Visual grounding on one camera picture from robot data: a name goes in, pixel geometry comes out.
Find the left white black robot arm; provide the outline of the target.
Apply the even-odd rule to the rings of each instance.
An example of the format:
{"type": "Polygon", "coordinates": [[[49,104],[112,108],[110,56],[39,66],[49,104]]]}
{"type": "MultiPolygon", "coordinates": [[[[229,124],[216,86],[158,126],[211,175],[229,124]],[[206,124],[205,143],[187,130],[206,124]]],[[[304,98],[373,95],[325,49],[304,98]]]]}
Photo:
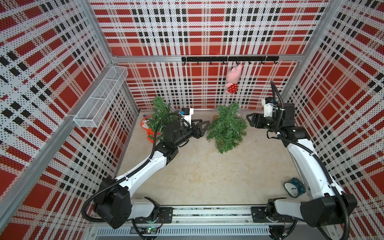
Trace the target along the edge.
{"type": "Polygon", "coordinates": [[[140,218],[156,222],[160,218],[160,205],[149,197],[133,199],[132,196],[154,173],[168,165],[190,138],[205,135],[211,123],[193,120],[192,115],[192,110],[183,109],[164,116],[154,130],[150,155],[125,174],[103,179],[99,190],[83,204],[82,217],[93,223],[107,223],[113,229],[140,218]]]}

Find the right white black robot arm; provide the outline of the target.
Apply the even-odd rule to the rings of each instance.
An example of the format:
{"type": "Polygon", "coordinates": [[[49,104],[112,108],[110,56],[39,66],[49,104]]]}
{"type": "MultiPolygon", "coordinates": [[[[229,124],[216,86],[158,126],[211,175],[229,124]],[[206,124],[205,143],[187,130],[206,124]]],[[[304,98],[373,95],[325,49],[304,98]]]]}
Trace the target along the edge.
{"type": "Polygon", "coordinates": [[[272,97],[262,101],[262,114],[249,114],[247,120],[251,127],[265,129],[274,133],[287,148],[300,175],[299,178],[284,183],[290,198],[269,199],[260,220],[277,223],[292,219],[290,227],[270,228],[271,238],[283,240],[295,229],[299,221],[317,228],[327,240],[332,233],[327,226],[343,225],[341,240],[347,240],[351,233],[350,215],[357,206],[357,199],[347,194],[330,175],[318,156],[308,132],[295,125],[295,106],[283,102],[276,85],[271,82],[272,97]]]}

